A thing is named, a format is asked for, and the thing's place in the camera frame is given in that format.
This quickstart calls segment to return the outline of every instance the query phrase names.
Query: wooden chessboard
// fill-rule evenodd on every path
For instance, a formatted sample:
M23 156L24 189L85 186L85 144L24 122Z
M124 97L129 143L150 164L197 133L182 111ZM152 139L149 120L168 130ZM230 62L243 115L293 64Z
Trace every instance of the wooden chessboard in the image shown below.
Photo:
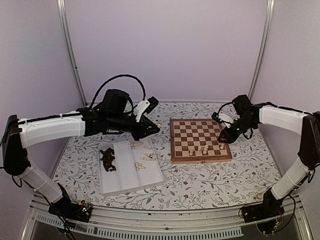
M232 159L229 145L219 143L217 138L222 130L212 119L171 119L170 141L173 164L229 162ZM198 151L208 146L206 154Z

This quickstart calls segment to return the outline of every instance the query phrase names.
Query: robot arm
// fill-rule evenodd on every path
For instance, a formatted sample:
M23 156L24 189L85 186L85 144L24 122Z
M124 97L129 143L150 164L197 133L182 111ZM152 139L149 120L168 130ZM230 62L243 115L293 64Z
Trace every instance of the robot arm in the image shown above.
M257 129L258 124L273 125L301 136L298 157L285 175L263 195L263 203L244 206L245 222L258 221L283 214L283 199L298 188L320 163L320 112L313 114L295 109L276 106L270 102L252 104L246 95L236 97L231 104L239 119L233 121L224 114L215 112L212 118L226 127L218 141L231 144L241 134Z
M79 108L64 114L35 119L8 118L2 142L4 170L18 176L35 191L40 192L51 203L49 212L63 218L88 222L91 206L83 202L72 203L65 189L50 179L28 159L27 148L46 141L98 133L109 134L109 130L129 132L134 140L158 133L160 129L144 116L150 113L158 101L151 97L143 100L129 112L125 112L131 99L126 92L109 89L96 107Z

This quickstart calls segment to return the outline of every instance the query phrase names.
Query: table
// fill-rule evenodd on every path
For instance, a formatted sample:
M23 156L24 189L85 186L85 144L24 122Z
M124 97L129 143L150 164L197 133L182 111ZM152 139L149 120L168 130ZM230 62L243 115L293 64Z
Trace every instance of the table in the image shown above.
M162 170L163 185L104 197L100 194L98 146L132 139L122 135L97 134L72 137L53 176L71 200L86 200L95 206L138 210L195 210L231 207L262 200L264 192L280 178L277 165L257 129L250 140L240 136L230 144L230 162L171 164L170 119L210 119L221 103L160 103L147 115L161 124L151 140ZM231 105L223 113L236 116Z

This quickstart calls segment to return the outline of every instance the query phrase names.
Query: floral pattern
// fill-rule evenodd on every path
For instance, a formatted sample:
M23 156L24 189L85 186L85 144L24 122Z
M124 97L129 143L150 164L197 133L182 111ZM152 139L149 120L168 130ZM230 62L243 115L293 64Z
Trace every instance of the floral pattern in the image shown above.
M259 130L249 140L240 136L230 144L230 162L171 164L170 126L174 119L210 119L218 103L160 103L148 118L161 124L152 144L164 176L161 186L109 197L100 194L98 146L131 140L122 135L72 137L53 180L61 183L73 201L97 206L140 210L192 210L230 207L262 200L264 192L280 179L278 168ZM222 112L236 117L232 106Z

